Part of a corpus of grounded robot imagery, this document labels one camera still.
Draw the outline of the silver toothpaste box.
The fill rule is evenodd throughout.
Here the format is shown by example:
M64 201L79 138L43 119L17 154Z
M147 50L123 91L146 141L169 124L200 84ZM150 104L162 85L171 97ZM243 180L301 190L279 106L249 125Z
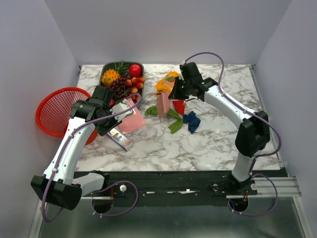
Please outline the silver toothpaste box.
M126 152L133 147L133 142L116 128L111 129L106 135Z

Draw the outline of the pink hand brush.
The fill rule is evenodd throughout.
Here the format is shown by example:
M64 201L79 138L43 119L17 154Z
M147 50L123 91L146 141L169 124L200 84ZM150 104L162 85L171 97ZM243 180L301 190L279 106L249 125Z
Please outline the pink hand brush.
M157 113L159 119L166 115L170 109L170 100L168 96L169 94L167 92L163 92L157 97Z

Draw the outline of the pink plastic dustpan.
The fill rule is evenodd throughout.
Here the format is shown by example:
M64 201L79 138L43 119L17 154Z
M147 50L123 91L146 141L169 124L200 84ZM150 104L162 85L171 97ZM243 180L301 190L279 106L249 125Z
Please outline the pink plastic dustpan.
M118 126L118 129L123 133L132 133L147 123L141 113L139 112L138 108L135 107L133 109L133 115L128 116L122 120L122 123Z

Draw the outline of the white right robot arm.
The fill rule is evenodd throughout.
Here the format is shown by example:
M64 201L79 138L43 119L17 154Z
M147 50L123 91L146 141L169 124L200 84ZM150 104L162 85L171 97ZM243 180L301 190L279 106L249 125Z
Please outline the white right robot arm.
M218 109L238 129L235 146L238 158L228 181L228 189L239 194L246 188L255 164L255 156L270 141L268 115L264 111L255 112L243 106L225 91L220 90L212 78L203 79L194 62L181 64L180 76L176 78L169 99L189 100L190 96L206 102Z

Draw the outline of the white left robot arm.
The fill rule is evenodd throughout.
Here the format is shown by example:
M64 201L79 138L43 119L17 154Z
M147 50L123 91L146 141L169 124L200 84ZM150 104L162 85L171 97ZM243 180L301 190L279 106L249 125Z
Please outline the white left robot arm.
M91 97L77 100L70 108L68 125L62 142L42 175L33 176L31 187L42 201L62 209L73 210L82 196L96 192L104 196L110 184L106 174L90 172L74 179L75 167L93 132L103 136L122 123L132 110L125 99L112 105L111 89L98 85Z

